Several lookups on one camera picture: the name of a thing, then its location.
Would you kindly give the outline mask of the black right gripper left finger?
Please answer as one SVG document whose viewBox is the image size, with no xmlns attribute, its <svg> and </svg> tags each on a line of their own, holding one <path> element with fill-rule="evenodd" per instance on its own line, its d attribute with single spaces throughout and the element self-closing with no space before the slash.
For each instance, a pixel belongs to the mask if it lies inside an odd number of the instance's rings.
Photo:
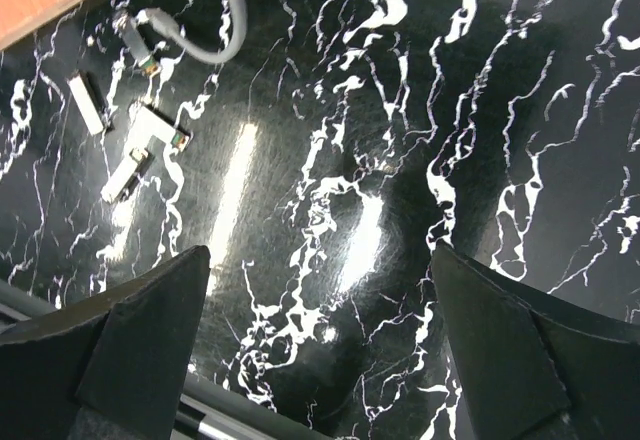
<svg viewBox="0 0 640 440">
<path fill-rule="evenodd" d="M 4 439 L 167 439 L 200 322 L 210 252 L 1 333 Z"/>
</svg>

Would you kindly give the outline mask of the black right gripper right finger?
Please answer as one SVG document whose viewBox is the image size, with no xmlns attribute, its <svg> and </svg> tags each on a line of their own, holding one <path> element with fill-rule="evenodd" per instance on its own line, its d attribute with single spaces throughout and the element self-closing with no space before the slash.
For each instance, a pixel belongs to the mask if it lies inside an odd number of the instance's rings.
<svg viewBox="0 0 640 440">
<path fill-rule="evenodd" d="M 438 243 L 431 275 L 479 439 L 636 439 L 639 328 Z"/>
</svg>

